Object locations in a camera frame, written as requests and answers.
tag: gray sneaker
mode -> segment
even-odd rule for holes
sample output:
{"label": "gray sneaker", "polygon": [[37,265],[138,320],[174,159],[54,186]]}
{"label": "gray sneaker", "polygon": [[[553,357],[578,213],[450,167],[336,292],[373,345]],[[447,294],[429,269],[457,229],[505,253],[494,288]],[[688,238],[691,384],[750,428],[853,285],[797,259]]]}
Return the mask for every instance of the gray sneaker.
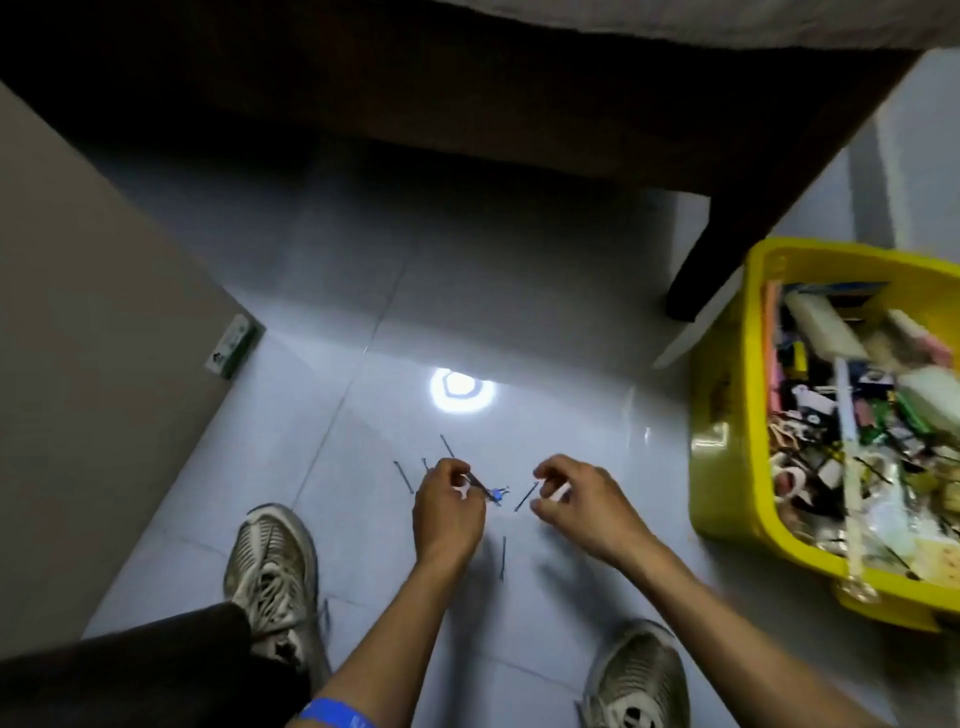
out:
{"label": "gray sneaker", "polygon": [[279,503],[247,514],[227,562],[224,597],[247,614],[252,652],[307,671],[312,692],[326,682],[330,667],[317,617],[317,550],[297,514]]}
{"label": "gray sneaker", "polygon": [[621,629],[593,661],[580,716],[586,728],[689,728],[674,636],[649,619]]}

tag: storage bin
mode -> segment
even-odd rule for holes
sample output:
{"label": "storage bin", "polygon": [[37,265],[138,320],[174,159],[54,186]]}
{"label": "storage bin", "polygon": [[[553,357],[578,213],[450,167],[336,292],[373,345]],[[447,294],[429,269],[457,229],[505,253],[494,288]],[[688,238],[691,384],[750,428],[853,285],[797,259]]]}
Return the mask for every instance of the storage bin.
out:
{"label": "storage bin", "polygon": [[937,613],[960,614],[960,589],[867,569],[880,602],[861,604],[837,587],[846,561],[799,541],[777,515],[762,348],[762,290],[769,279],[885,281],[863,308],[868,322],[900,308],[960,352],[960,266],[855,243],[769,238],[751,250],[739,293],[694,349],[690,368],[689,513],[697,533],[767,548],[825,574],[844,606],[871,619],[939,631]]}

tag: blue wristband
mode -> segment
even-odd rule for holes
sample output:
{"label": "blue wristband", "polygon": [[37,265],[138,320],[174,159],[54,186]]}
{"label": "blue wristband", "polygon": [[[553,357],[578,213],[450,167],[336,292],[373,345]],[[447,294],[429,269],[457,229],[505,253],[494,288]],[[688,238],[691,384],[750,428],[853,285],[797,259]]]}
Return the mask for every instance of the blue wristband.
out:
{"label": "blue wristband", "polygon": [[300,711],[300,718],[326,723],[333,728],[373,728],[371,722],[349,705],[326,697],[318,697],[309,702],[306,708]]}

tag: white tile floor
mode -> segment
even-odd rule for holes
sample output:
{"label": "white tile floor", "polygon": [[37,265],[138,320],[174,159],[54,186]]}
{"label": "white tile floor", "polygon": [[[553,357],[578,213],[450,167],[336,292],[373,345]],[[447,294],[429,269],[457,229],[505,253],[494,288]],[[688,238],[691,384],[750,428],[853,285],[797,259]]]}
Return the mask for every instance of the white tile floor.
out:
{"label": "white tile floor", "polygon": [[[330,138],[282,174],[86,151],[268,328],[89,634],[215,601],[237,523],[276,500],[316,539],[339,665],[413,563],[394,461],[416,486],[442,433],[512,492],[444,624],[418,726],[575,726],[603,636],[656,616],[514,512],[558,450],[605,465],[698,574],[891,719],[868,622],[810,574],[689,526],[686,368],[650,365],[680,330],[659,300],[702,201]],[[850,237],[845,174],[841,159],[780,231]],[[462,401],[432,387],[440,369],[475,377],[487,406],[447,411]],[[733,725],[684,658],[694,724]]]}

